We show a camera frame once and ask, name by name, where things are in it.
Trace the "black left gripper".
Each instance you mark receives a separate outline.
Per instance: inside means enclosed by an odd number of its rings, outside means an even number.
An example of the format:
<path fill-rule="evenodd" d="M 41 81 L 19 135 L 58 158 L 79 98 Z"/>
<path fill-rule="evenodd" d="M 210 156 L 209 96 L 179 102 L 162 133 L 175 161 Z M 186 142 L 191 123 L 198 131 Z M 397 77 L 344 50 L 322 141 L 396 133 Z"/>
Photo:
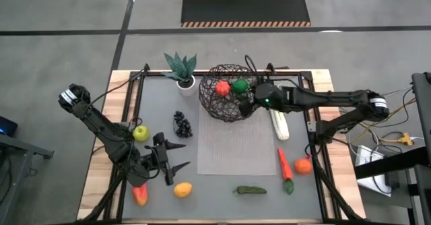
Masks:
<path fill-rule="evenodd" d="M 184 147 L 186 147 L 185 144 L 169 142 L 164 137 L 163 132 L 159 132 L 153 136 L 153 146 L 145 146 L 145 149 L 149 149 L 152 152 L 153 165 L 164 173 L 164 180 L 167 186 L 170 186 L 174 183 L 173 177 L 180 169 L 190 164 L 190 162 L 184 162 L 171 168 L 168 162 L 167 151 Z"/>

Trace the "green lime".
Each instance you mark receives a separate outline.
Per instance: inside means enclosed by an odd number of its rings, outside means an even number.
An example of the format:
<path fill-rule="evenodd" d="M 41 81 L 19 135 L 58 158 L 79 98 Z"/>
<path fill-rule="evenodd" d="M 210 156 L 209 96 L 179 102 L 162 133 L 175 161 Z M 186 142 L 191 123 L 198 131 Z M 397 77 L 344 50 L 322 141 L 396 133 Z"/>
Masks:
<path fill-rule="evenodd" d="M 249 84 L 244 79 L 237 79 L 231 85 L 231 91 L 235 94 L 243 94 L 249 89 Z"/>

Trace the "red round fruit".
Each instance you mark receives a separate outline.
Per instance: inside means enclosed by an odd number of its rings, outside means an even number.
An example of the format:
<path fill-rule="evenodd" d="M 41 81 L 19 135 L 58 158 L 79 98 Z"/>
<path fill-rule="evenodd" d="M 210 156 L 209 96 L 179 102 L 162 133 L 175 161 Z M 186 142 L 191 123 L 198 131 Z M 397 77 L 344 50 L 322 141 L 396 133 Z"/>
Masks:
<path fill-rule="evenodd" d="M 228 96 L 230 94 L 230 84 L 227 81 L 219 81 L 215 85 L 215 92 L 218 96 Z"/>

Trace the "yellow orange mango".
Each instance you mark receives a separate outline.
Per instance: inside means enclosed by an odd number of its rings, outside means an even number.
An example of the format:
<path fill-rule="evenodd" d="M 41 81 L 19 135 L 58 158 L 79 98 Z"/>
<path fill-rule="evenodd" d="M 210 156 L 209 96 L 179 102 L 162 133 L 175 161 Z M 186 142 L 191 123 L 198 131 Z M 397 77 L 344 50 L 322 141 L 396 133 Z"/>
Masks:
<path fill-rule="evenodd" d="M 178 183 L 174 187 L 173 192 L 177 198 L 184 198 L 191 193 L 192 189 L 193 189 L 193 185 L 191 183 L 182 182 L 182 183 Z"/>

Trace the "black grapes bunch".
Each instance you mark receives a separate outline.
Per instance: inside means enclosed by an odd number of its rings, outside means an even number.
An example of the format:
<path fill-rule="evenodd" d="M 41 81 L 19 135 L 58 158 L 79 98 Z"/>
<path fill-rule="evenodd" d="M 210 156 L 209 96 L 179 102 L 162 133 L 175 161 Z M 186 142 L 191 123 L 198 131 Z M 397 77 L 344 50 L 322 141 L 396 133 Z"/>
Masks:
<path fill-rule="evenodd" d="M 193 136 L 189 120 L 178 110 L 174 114 L 173 129 L 175 134 L 180 138 L 190 138 Z"/>

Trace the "white green leek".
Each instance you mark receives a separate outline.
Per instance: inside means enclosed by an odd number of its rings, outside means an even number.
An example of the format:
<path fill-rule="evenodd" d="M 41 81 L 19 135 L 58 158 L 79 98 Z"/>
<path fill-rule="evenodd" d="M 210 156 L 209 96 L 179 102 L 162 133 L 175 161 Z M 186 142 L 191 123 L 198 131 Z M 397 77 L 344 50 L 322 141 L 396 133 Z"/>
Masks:
<path fill-rule="evenodd" d="M 288 140 L 290 132 L 284 113 L 276 110 L 270 110 L 269 112 L 277 138 L 282 141 Z"/>

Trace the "yellow-green apple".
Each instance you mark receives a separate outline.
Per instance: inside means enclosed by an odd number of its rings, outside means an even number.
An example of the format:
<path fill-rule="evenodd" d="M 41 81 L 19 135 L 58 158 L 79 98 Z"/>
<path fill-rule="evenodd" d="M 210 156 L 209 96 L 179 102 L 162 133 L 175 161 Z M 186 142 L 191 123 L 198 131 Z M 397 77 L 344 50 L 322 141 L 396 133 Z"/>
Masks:
<path fill-rule="evenodd" d="M 133 138 L 138 142 L 145 142 L 150 137 L 150 131 L 145 125 L 138 125 L 133 130 Z"/>

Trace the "red bell pepper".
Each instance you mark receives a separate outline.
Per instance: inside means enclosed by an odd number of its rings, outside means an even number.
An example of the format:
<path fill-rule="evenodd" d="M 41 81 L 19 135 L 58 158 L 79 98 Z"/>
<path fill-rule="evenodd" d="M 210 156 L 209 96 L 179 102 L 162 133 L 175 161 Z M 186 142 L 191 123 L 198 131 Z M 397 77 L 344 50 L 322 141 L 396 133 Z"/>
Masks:
<path fill-rule="evenodd" d="M 132 187 L 132 194 L 135 203 L 138 206 L 144 206 L 147 203 L 147 184 L 144 183 L 140 187 Z"/>

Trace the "red carrot with green leaves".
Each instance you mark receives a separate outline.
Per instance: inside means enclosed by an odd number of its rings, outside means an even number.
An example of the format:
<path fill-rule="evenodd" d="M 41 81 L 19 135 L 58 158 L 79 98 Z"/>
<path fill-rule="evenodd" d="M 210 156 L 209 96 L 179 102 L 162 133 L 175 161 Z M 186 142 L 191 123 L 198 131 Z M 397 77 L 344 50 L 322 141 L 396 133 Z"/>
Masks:
<path fill-rule="evenodd" d="M 283 189 L 288 195 L 291 195 L 294 192 L 294 182 L 292 180 L 293 173 L 288 161 L 286 160 L 286 155 L 284 154 L 283 149 L 278 148 L 277 153 L 278 153 L 278 158 L 279 158 L 279 163 L 281 168 L 281 175 L 284 180 Z"/>

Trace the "orange fruit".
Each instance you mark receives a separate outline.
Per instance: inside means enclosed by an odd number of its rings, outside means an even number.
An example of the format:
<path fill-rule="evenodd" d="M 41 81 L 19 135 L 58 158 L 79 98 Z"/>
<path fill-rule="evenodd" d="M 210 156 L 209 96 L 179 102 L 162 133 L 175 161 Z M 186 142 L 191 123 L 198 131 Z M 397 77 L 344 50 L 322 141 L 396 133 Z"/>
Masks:
<path fill-rule="evenodd" d="M 294 170 L 297 174 L 309 174 L 313 170 L 312 161 L 310 158 L 299 158 L 294 162 Z"/>

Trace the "dark green pepper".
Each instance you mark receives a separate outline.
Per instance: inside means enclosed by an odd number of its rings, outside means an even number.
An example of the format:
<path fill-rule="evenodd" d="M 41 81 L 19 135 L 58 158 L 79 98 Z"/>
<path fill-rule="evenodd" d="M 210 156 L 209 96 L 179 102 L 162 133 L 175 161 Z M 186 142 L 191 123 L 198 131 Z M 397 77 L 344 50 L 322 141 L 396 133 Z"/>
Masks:
<path fill-rule="evenodd" d="M 240 195 L 244 194 L 266 194 L 267 190 L 262 187 L 253 187 L 253 186 L 237 186 L 233 193 L 238 193 Z"/>

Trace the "green plant in white pot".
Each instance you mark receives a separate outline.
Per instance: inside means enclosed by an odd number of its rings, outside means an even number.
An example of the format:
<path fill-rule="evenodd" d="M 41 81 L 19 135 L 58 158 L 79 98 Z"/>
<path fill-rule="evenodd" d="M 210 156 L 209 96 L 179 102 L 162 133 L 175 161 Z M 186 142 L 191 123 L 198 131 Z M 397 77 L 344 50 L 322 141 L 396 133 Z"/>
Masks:
<path fill-rule="evenodd" d="M 164 58 L 170 72 L 162 72 L 162 75 L 174 80 L 183 96 L 192 96 L 197 91 L 196 79 L 193 75 L 197 65 L 197 55 L 193 55 L 189 59 L 184 56 L 181 59 L 178 53 L 175 53 L 173 57 L 164 53 Z"/>

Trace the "black hazard-striped floor mat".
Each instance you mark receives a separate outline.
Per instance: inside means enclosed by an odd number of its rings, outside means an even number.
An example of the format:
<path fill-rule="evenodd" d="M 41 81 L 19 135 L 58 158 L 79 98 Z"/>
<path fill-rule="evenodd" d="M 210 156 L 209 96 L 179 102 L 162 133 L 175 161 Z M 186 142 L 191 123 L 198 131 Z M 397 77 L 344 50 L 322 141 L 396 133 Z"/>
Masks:
<path fill-rule="evenodd" d="M 182 28 L 310 27 L 306 0 L 183 0 Z"/>

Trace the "dark device with blue light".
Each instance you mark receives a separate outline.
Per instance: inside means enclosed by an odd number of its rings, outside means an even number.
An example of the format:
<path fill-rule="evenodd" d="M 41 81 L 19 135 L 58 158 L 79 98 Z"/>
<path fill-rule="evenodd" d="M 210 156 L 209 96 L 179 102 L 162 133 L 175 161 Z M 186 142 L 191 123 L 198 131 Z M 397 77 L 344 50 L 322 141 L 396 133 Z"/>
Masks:
<path fill-rule="evenodd" d="M 16 133 L 17 128 L 17 123 L 0 116 L 0 135 L 13 137 Z"/>

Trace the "black aluminium table frame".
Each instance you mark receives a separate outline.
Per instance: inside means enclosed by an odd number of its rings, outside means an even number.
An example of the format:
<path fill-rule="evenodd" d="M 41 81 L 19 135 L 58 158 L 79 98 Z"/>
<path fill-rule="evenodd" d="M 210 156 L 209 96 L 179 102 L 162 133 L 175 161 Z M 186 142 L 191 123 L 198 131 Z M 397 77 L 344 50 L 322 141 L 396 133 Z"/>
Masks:
<path fill-rule="evenodd" d="M 327 91 L 333 89 L 331 75 L 327 69 L 301 69 L 302 81 L 307 87 L 314 87 L 318 91 Z M 127 83 L 127 79 L 134 74 L 133 70 L 113 70 L 108 78 L 108 90 L 104 101 L 103 114 L 111 121 L 120 121 L 125 117 L 133 114 L 137 110 L 137 98 L 139 96 L 139 84 L 134 82 Z M 344 135 L 339 134 L 336 140 L 329 147 L 324 147 L 318 155 L 321 166 L 325 169 L 326 175 L 333 182 L 337 190 L 348 202 L 350 207 L 359 215 L 364 216 L 365 210 L 356 177 L 354 165 L 350 160 L 349 148 L 343 144 Z M 89 168 L 86 175 L 86 181 L 81 196 L 77 218 L 81 219 L 88 215 L 96 206 L 97 202 L 102 199 L 105 191 L 110 186 L 112 180 L 117 175 L 115 168 L 108 159 L 108 156 L 101 152 L 102 144 L 100 140 L 95 140 L 93 151 L 90 156 Z M 341 210 L 340 205 L 333 198 L 327 186 L 319 181 L 317 183 L 322 197 L 319 201 L 323 202 L 323 216 L 328 219 L 344 219 L 346 215 Z M 258 219 L 124 219 L 122 212 L 124 210 L 124 199 L 126 186 L 122 184 L 113 194 L 108 205 L 104 209 L 101 220 L 105 222 L 114 222 L 115 224 L 132 225 L 132 224 L 257 224 Z"/>

